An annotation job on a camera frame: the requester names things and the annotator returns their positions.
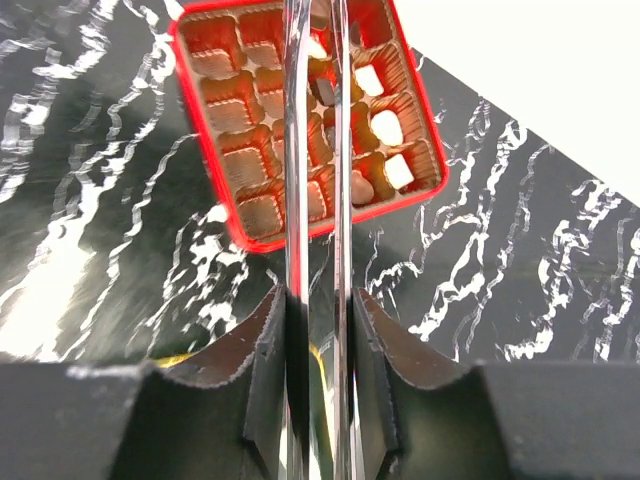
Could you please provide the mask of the white square chocolate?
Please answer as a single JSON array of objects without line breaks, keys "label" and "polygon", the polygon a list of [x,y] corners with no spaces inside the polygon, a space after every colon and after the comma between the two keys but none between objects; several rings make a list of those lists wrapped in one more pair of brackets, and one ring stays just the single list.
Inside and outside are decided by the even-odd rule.
[{"label": "white square chocolate", "polygon": [[354,70],[356,83],[363,92],[370,97],[377,97],[384,93],[384,87],[372,64]]}]

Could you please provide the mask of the dark square chocolate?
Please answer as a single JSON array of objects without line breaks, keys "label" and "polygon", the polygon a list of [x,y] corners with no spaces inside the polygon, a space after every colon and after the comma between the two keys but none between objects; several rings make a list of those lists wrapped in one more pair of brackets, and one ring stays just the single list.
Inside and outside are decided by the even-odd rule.
[{"label": "dark square chocolate", "polygon": [[335,104],[335,93],[331,81],[327,78],[319,77],[310,81],[310,88],[315,99],[325,107]]}]

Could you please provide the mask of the silver metal tongs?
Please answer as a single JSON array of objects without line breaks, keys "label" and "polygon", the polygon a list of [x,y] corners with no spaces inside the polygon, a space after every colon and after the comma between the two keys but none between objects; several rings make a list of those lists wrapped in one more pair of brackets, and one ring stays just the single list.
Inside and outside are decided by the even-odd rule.
[{"label": "silver metal tongs", "polygon": [[[284,4],[287,478],[355,479],[351,58],[344,1]],[[311,38],[329,57],[308,56]],[[310,81],[331,81],[322,106]]]}]

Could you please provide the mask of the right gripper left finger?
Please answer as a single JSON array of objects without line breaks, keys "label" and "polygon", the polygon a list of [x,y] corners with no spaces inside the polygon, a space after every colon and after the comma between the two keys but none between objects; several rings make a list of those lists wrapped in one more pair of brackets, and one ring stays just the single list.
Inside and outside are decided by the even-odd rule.
[{"label": "right gripper left finger", "polygon": [[5,479],[274,479],[285,290],[171,367],[5,363]]}]

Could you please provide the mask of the dark teardrop chocolate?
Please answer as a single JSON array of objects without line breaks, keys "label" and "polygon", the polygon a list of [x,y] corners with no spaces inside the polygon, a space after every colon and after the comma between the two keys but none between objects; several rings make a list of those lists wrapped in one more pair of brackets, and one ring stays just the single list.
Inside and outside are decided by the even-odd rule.
[{"label": "dark teardrop chocolate", "polygon": [[372,184],[358,170],[351,172],[351,203],[362,207],[372,202],[375,191]]}]

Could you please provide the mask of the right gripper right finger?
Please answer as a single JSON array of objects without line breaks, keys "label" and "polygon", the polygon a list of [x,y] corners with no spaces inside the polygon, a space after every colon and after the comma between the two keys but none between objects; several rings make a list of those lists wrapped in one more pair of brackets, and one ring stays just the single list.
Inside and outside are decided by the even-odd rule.
[{"label": "right gripper right finger", "polygon": [[639,367],[457,363],[365,290],[353,356],[367,479],[635,479]]}]

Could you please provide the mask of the white oval chocolate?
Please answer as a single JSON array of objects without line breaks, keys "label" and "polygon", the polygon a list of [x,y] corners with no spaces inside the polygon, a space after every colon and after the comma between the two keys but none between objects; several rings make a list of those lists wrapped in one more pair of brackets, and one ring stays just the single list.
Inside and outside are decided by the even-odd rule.
[{"label": "white oval chocolate", "polygon": [[402,154],[388,158],[383,166],[384,174],[391,187],[399,191],[414,181],[414,176]]},{"label": "white oval chocolate", "polygon": [[308,56],[318,60],[326,60],[329,54],[320,42],[311,38],[308,42]]}]

